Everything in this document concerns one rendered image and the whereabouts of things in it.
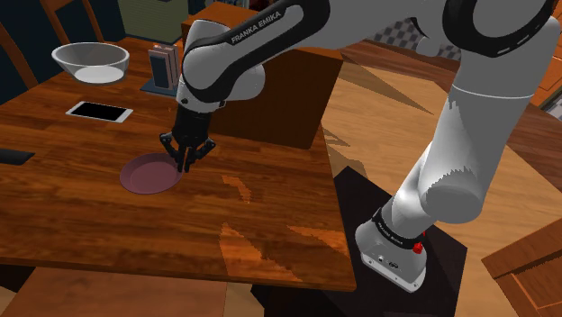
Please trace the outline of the olive green cabinet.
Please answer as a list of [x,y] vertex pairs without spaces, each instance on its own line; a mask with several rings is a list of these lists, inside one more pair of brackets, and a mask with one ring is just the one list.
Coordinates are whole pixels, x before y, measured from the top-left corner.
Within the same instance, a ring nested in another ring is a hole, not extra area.
[[182,34],[188,0],[117,0],[127,35],[172,42]]

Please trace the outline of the flat black rectangular object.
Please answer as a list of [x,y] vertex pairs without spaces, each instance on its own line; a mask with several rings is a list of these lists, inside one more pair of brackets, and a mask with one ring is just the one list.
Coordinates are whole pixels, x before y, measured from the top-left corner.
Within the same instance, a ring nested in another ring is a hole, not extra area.
[[34,156],[34,152],[0,149],[0,163],[21,166]]

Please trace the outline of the brown wooden chair seat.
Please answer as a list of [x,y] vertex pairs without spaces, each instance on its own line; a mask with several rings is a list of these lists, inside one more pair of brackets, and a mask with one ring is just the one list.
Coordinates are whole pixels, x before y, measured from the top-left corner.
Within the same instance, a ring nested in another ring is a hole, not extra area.
[[224,282],[38,267],[0,317],[223,317]]

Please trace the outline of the brown wooden table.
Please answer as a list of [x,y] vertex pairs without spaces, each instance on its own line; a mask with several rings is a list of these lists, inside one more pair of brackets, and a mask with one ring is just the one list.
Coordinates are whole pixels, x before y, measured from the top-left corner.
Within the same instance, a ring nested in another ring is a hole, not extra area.
[[[119,175],[161,151],[176,103],[141,91],[149,44],[127,38],[125,79],[88,86],[61,73],[0,105],[0,263],[338,291],[356,286],[326,145],[228,136],[166,192]],[[86,101],[132,109],[122,123],[67,115]]]

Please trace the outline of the pink round plate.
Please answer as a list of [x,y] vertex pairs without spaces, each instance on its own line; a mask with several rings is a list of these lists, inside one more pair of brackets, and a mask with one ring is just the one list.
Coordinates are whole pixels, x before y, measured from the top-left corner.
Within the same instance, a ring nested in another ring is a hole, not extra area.
[[167,191],[182,178],[177,163],[167,153],[138,156],[124,165],[120,182],[128,191],[138,195],[152,195]]

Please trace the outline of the white tablet with black screen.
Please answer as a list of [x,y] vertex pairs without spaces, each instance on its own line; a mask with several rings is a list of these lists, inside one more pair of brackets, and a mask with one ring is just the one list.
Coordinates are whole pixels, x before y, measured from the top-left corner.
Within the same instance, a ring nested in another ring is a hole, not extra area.
[[124,122],[132,113],[132,109],[86,101],[81,101],[66,111],[67,115],[118,123]]

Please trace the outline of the white bowl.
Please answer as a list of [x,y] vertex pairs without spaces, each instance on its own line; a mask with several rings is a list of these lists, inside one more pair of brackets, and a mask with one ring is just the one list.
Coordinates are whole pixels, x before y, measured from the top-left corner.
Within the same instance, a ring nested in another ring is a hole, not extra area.
[[81,83],[108,85],[124,78],[130,53],[114,44],[75,42],[57,47],[51,57]]

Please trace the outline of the grey holder with pale books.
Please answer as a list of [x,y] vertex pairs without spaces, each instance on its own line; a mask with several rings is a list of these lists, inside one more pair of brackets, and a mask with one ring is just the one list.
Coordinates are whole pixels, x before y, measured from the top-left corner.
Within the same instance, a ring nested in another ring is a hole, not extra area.
[[151,79],[140,89],[143,92],[175,97],[180,75],[179,47],[155,44],[148,50]]

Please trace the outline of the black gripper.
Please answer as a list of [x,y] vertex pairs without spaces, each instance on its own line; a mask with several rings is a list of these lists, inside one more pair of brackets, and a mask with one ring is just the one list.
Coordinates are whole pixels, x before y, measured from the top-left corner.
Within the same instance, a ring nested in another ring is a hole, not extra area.
[[[185,172],[188,172],[192,164],[204,158],[215,148],[216,143],[208,138],[211,117],[211,113],[198,113],[179,104],[172,132],[159,135],[160,143],[175,161],[179,173],[183,171],[185,147],[189,148],[186,154]],[[178,149],[172,146],[173,138],[179,145]]]

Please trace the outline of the brown wooden furniture piece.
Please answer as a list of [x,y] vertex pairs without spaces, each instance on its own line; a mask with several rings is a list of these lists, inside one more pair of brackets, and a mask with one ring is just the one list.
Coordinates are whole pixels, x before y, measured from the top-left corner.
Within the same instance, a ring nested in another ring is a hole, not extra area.
[[519,317],[562,317],[562,218],[482,262]]

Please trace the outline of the brown slatted wooden chair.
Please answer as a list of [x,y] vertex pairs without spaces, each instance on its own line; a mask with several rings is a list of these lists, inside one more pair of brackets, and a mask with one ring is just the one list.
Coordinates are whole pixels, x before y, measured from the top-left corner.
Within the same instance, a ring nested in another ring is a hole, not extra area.
[[[69,45],[70,40],[56,15],[62,7],[72,3],[74,0],[39,0],[41,7],[47,15],[54,32],[62,45]],[[87,17],[99,42],[104,42],[104,36],[95,17],[95,12],[89,0],[79,0],[86,10]],[[0,23],[0,47],[6,52],[8,58],[13,62],[15,69],[22,78],[28,89],[37,86],[38,80],[33,75],[32,69],[25,59],[23,53],[9,35],[7,29]]]

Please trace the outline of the black robot stand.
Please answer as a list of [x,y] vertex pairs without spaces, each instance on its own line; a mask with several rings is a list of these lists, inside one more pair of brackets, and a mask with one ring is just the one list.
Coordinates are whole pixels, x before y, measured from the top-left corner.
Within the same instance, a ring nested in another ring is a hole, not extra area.
[[355,229],[391,195],[345,167],[334,178],[340,213],[356,278],[353,292],[254,285],[251,293],[264,317],[454,317],[467,247],[436,226],[426,230],[426,277],[408,293],[362,263]]

